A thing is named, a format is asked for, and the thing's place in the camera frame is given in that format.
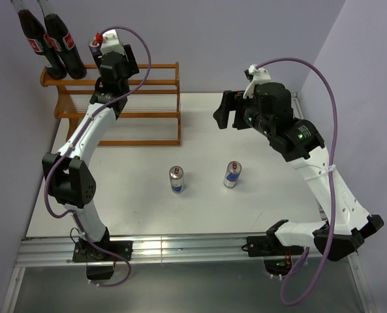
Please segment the energy drink can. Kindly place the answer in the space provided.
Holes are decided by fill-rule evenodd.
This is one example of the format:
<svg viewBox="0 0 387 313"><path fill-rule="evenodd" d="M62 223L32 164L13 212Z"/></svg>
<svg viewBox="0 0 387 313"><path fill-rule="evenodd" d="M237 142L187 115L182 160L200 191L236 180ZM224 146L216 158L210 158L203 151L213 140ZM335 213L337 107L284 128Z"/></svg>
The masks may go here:
<svg viewBox="0 0 387 313"><path fill-rule="evenodd" d="M89 40L88 47L95 64L99 67L102 58L101 44L97 41L96 37L93 37Z"/></svg>
<svg viewBox="0 0 387 313"><path fill-rule="evenodd" d="M227 188L234 188L238 179L240 178L240 174L242 171L242 166L238 161L231 161L228 163L226 167L226 173L224 175L224 185Z"/></svg>
<svg viewBox="0 0 387 313"><path fill-rule="evenodd" d="M184 171L180 166L172 166L169 170L170 186L173 192L180 193L184 187Z"/></svg>

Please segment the cola bottle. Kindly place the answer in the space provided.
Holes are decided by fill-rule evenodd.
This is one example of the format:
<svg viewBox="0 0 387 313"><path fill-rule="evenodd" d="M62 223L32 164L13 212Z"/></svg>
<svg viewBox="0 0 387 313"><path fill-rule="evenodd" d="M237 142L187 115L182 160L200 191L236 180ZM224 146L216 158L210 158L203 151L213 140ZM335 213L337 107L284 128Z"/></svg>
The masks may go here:
<svg viewBox="0 0 387 313"><path fill-rule="evenodd" d="M62 80L67 76L67 70L51 44L44 26L31 13L21 0L10 1L14 6L22 27L22 31L38 55L48 75L55 80Z"/></svg>
<svg viewBox="0 0 387 313"><path fill-rule="evenodd" d="M44 16L48 36L51 38L54 49L65 65L69 76L75 80L85 78L87 70L68 27L53 9L49 1L42 0L37 1L37 3Z"/></svg>

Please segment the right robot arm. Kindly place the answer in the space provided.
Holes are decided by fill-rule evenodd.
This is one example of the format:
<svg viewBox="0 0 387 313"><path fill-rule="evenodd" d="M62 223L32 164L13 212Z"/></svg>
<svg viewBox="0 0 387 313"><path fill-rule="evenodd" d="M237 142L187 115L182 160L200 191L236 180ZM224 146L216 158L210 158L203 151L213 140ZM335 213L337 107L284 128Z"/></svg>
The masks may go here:
<svg viewBox="0 0 387 313"><path fill-rule="evenodd" d="M321 222L280 220L255 247L263 256L281 254L287 248L293 253L307 247L323 253L330 224L334 223L328 260L339 261L352 254L383 227L383 219L360 205L338 171L328 163L330 152L322 136L312 122L294 116L291 93L283 84L258 84L254 92L249 98L244 91L224 91L213 114L218 127L225 129L230 112L235 112L233 128L253 128L263 134L270 147L303 177L326 215Z"/></svg>

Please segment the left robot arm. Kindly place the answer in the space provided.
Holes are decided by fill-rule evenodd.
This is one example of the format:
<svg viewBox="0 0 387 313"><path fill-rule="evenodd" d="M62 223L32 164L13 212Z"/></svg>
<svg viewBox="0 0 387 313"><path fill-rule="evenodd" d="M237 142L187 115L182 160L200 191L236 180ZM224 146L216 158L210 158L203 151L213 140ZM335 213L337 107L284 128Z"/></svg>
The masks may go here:
<svg viewBox="0 0 387 313"><path fill-rule="evenodd" d="M42 158L44 202L57 219L72 215L80 237L79 252L93 260L105 260L112 251L108 228L94 204L96 181L89 170L91 157L106 131L121 115L130 95L129 78L139 73L130 45L101 55L100 76L86 114L68 142L57 153Z"/></svg>

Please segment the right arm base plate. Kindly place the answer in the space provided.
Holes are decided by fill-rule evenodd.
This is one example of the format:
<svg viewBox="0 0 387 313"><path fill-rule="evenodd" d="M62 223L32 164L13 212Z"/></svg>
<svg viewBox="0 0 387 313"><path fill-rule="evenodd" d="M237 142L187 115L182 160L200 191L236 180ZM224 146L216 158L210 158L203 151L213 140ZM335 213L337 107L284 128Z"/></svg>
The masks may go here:
<svg viewBox="0 0 387 313"><path fill-rule="evenodd" d="M300 246L284 246L274 235L258 235L246 237L241 250L249 257L297 256L303 254Z"/></svg>

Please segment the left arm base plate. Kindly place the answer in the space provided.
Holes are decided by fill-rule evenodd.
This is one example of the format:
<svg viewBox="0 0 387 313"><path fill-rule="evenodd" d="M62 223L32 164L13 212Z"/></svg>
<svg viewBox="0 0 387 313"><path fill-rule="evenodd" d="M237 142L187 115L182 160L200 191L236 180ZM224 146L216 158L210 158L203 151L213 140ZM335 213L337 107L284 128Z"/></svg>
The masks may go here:
<svg viewBox="0 0 387 313"><path fill-rule="evenodd" d="M132 241L110 241L106 246L102 246L104 250L124 257L126 260L131 259ZM101 252L94 248L87 241L78 242L75 244L72 256L73 263L93 263L103 261L114 261L115 256Z"/></svg>

